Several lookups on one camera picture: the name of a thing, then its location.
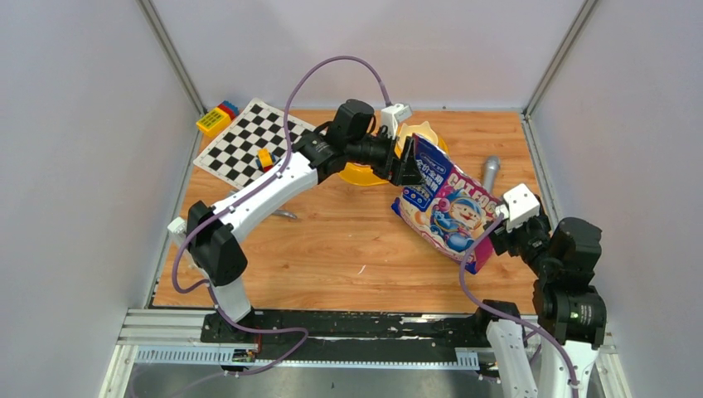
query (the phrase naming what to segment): wood surface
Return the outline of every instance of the wood surface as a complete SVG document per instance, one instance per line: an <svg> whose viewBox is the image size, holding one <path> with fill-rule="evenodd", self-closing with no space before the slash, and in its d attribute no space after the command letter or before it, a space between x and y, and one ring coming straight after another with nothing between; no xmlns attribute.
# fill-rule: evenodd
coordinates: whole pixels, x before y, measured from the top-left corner
<svg viewBox="0 0 703 398"><path fill-rule="evenodd" d="M293 115L319 125L333 111L297 110ZM534 168L517 113L415 112L409 124L429 121L442 136L450 157L480 180L487 156L500 157L496 195L524 182L538 191ZM204 138L203 149L210 139ZM195 167L181 216L196 201L210 205L231 186ZM472 313L473 304L458 284L458 266L413 232L390 209L400 189L390 184L356 187L338 176L289 201L283 209L297 220L270 216L242 244L249 260L245 288L256 308L334 309L424 313ZM171 285L172 246L153 304L211 306L202 287L178 294ZM183 260L182 286L201 279ZM469 288L480 299L531 304L535 277L518 258L493 256L477 275L467 274Z"/></svg>

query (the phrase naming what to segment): cartoon character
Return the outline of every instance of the cartoon character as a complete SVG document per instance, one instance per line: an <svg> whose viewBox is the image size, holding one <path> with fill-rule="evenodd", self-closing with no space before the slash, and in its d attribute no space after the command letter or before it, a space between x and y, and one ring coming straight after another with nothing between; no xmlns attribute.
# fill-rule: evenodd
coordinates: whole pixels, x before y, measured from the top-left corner
<svg viewBox="0 0 703 398"><path fill-rule="evenodd" d="M482 224L481 207L461 191L453 191L432 208L429 230L447 247L461 253L473 243L471 231Z"/></svg>

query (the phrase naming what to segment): plastic bag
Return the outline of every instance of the plastic bag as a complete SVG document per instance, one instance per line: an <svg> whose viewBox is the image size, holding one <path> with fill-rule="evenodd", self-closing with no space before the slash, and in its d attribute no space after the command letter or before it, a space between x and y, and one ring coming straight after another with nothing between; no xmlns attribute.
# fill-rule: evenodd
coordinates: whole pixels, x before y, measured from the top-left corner
<svg viewBox="0 0 703 398"><path fill-rule="evenodd" d="M495 216L499 202L441 149L414 135L415 161L424 185L403 187L391 206L415 232L456 262ZM466 264L476 274L493 253L486 239Z"/></svg>

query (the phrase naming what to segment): yellow object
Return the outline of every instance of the yellow object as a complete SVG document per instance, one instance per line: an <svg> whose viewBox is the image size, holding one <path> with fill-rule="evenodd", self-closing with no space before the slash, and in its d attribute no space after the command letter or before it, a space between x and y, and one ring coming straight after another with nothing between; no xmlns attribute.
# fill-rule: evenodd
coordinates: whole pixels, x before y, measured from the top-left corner
<svg viewBox="0 0 703 398"><path fill-rule="evenodd" d="M214 108L197 121L196 126L203 134L210 138L214 138L221 133L230 123L232 119L222 109Z"/></svg>
<svg viewBox="0 0 703 398"><path fill-rule="evenodd" d="M274 165L274 160L271 158L271 154L266 148L259 149L259 162L261 162L261 168L263 169Z"/></svg>
<svg viewBox="0 0 703 398"><path fill-rule="evenodd" d="M444 140L439 137L429 126L429 122L424 122L415 126L408 126L403 124L400 128L398 143L395 146L395 153L400 156L400 148L405 145L405 140L412 135L417 133L427 138L431 143L437 145L445 153L449 153L447 144ZM352 185L358 185L360 187L372 187L374 185L387 184L386 180L381 180L376 177L369 166L362 166L356 163L347 163L339 173L339 177L345 182L349 182Z"/></svg>

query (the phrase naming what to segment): gray floor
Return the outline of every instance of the gray floor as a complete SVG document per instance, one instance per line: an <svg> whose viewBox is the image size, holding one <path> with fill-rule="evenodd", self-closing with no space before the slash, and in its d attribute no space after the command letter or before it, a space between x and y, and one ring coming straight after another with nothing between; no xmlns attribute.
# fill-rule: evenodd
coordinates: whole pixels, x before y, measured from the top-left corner
<svg viewBox="0 0 703 398"><path fill-rule="evenodd" d="M133 393L126 398L175 396L190 383L221 372L218 366L138 365L133 371ZM368 369L318 369L278 367L256 376L217 377L183 394L189 397L262 398L502 398L502 388L479 381L469 371L391 371ZM598 375L594 373L589 397L602 398Z"/></svg>

